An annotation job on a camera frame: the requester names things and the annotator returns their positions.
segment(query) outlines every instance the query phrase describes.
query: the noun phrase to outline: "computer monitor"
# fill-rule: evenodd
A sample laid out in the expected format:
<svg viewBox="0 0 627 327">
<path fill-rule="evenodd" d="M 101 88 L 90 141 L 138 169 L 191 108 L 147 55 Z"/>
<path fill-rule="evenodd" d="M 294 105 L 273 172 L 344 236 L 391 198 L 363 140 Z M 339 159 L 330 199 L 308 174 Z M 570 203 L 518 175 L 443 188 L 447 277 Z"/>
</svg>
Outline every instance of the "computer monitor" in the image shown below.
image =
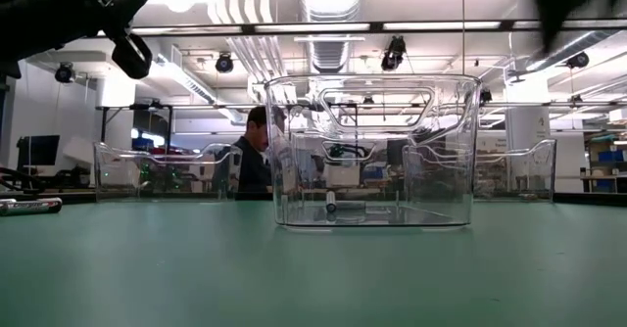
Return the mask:
<svg viewBox="0 0 627 327">
<path fill-rule="evenodd" d="M 388 164 L 389 165 L 403 165 L 403 148 L 407 146 L 409 141 L 407 139 L 402 140 L 388 140 Z"/>
<path fill-rule="evenodd" d="M 60 135 L 25 136 L 18 140 L 18 170 L 25 165 L 54 165 Z"/>
</svg>

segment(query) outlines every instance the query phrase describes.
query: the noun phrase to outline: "lab workbench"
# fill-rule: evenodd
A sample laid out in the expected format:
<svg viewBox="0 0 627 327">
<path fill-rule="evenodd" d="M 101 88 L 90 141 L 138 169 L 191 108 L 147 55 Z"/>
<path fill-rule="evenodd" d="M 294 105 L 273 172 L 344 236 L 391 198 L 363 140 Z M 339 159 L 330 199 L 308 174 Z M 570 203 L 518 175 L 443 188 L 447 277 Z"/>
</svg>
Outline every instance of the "lab workbench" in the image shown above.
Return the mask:
<svg viewBox="0 0 627 327">
<path fill-rule="evenodd" d="M 627 210 L 476 204 L 455 230 L 287 230 L 271 203 L 0 218 L 0 326 L 624 326 Z"/>
</svg>

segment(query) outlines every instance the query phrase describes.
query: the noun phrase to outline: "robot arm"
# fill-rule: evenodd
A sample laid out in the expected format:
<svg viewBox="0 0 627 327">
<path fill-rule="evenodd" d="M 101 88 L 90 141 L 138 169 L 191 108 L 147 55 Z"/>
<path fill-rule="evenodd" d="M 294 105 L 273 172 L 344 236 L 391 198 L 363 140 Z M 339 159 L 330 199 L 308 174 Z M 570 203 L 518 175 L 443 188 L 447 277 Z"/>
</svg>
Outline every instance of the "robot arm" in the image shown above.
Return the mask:
<svg viewBox="0 0 627 327">
<path fill-rule="evenodd" d="M 22 77 L 17 61 L 60 49 L 104 31 L 116 47 L 113 60 L 131 78 L 148 75 L 152 53 L 129 33 L 133 17 L 148 0 L 9 0 L 0 2 L 0 73 Z"/>
</svg>

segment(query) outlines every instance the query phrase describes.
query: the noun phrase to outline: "transparent container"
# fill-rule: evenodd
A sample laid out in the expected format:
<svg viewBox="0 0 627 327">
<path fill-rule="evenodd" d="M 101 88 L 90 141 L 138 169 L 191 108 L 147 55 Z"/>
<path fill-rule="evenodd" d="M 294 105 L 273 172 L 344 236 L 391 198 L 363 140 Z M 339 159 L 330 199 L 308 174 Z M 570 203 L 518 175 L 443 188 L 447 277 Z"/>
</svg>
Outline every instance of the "transparent container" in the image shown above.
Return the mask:
<svg viewBox="0 0 627 327">
<path fill-rule="evenodd" d="M 230 200 L 237 192 L 242 151 L 211 144 L 197 155 L 153 155 L 94 144 L 96 198 Z"/>
<path fill-rule="evenodd" d="M 276 221 L 468 224 L 479 87 L 476 78 L 445 74 L 269 82 Z"/>
<path fill-rule="evenodd" d="M 555 140 L 543 140 L 531 149 L 478 154 L 475 199 L 552 201 L 556 147 Z"/>
</svg>

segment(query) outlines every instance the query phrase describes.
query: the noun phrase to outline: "clear plastic tray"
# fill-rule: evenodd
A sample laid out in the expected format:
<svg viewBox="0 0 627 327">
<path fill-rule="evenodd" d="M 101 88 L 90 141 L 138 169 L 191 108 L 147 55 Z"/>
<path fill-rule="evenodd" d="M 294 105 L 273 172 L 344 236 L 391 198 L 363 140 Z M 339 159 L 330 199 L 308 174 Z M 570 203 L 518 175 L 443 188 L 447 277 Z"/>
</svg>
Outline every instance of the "clear plastic tray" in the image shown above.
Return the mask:
<svg viewBox="0 0 627 327">
<path fill-rule="evenodd" d="M 276 221 L 468 224 L 479 87 L 476 78 L 444 74 L 306 75 L 269 82 Z M 289 119 L 285 130 L 281 116 Z"/>
<path fill-rule="evenodd" d="M 197 155 L 152 155 L 94 145 L 96 196 L 229 200 L 237 192 L 242 151 L 211 144 Z"/>
<path fill-rule="evenodd" d="M 477 155 L 475 198 L 552 201 L 556 147 L 555 140 L 543 140 L 527 150 Z"/>
</svg>

